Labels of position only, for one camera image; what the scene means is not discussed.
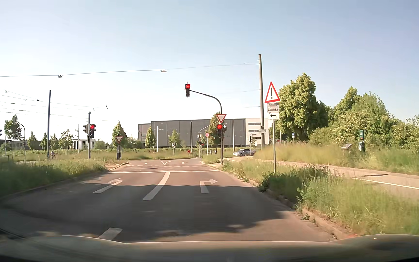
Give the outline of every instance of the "car hood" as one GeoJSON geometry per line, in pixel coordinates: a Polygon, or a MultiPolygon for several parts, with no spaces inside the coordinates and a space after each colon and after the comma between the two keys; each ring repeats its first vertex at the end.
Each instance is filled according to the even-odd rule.
{"type": "Polygon", "coordinates": [[[33,261],[395,261],[419,257],[419,236],[368,235],[331,242],[169,241],[121,243],[83,236],[0,242],[0,255],[33,261]]]}

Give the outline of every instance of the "large warehouse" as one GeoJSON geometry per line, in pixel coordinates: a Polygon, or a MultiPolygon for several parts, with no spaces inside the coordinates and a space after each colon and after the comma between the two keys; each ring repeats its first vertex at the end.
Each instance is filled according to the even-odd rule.
{"type": "MultiPolygon", "coordinates": [[[[172,130],[176,130],[180,134],[183,146],[190,146],[190,141],[194,141],[195,145],[198,140],[198,134],[202,134],[203,138],[205,130],[209,125],[210,119],[192,119],[192,120],[169,120],[169,121],[152,121],[151,123],[138,124],[138,140],[145,142],[148,128],[153,129],[154,135],[157,137],[159,147],[170,147],[169,136],[172,130]]],[[[234,118],[224,120],[226,132],[224,133],[224,146],[248,146],[250,144],[250,135],[256,141],[257,145],[261,144],[260,119],[259,118],[234,118]]],[[[268,129],[268,119],[265,118],[265,129],[268,129]]],[[[268,136],[265,135],[265,144],[269,144],[268,136]]]]}

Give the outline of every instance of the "silver car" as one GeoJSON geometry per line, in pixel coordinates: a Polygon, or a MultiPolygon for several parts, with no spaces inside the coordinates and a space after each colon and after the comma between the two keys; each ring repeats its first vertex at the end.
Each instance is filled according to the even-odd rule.
{"type": "Polygon", "coordinates": [[[239,157],[245,157],[245,156],[250,156],[250,149],[245,148],[245,149],[240,149],[237,152],[232,153],[234,156],[239,156],[239,157]]]}

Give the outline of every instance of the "gray building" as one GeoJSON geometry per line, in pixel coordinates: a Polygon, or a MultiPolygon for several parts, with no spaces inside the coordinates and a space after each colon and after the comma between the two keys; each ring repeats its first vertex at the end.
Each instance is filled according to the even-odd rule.
{"type": "MultiPolygon", "coordinates": [[[[176,130],[180,135],[183,146],[195,146],[198,140],[198,133],[201,132],[203,135],[202,140],[206,140],[205,130],[208,130],[210,119],[192,119],[192,120],[171,120],[171,121],[152,121],[151,123],[140,123],[138,124],[138,140],[145,143],[148,128],[152,128],[155,137],[158,140],[159,147],[170,147],[169,136],[172,134],[172,130],[176,130]]],[[[248,123],[246,118],[234,118],[225,119],[224,124],[226,125],[226,132],[224,133],[224,146],[232,147],[235,146],[248,146],[250,141],[250,134],[247,130],[248,125],[252,127],[252,123],[248,123]]]]}

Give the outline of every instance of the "yield sign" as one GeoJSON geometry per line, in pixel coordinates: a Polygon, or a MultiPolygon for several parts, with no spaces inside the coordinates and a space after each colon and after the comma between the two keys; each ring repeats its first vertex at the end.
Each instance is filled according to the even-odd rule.
{"type": "Polygon", "coordinates": [[[268,93],[266,94],[265,104],[279,101],[281,101],[281,99],[279,98],[279,95],[277,94],[277,91],[271,81],[269,83],[268,93]]]}
{"type": "Polygon", "coordinates": [[[216,114],[216,117],[218,118],[219,123],[223,123],[226,116],[227,116],[227,114],[216,114]]]}

